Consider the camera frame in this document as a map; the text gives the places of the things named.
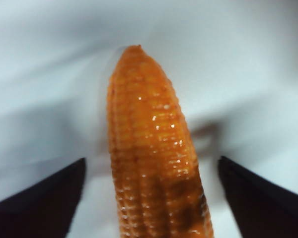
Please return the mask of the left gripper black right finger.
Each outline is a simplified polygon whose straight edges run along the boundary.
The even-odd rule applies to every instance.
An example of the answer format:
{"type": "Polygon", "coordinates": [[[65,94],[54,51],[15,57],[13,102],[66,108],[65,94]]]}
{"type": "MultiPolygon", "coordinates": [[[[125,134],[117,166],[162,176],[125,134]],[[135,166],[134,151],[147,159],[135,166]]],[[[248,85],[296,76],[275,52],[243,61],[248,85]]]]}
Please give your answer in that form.
{"type": "Polygon", "coordinates": [[[224,156],[218,174],[244,238],[298,238],[298,194],[224,156]]]}

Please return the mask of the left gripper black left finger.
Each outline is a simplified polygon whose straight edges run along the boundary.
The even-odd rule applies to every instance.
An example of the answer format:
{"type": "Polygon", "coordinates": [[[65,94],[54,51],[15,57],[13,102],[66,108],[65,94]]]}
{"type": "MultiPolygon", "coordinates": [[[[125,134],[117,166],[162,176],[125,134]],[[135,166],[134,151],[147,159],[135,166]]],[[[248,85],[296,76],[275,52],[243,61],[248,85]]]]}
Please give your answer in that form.
{"type": "Polygon", "coordinates": [[[64,238],[81,199],[81,158],[0,202],[0,238],[64,238]]]}

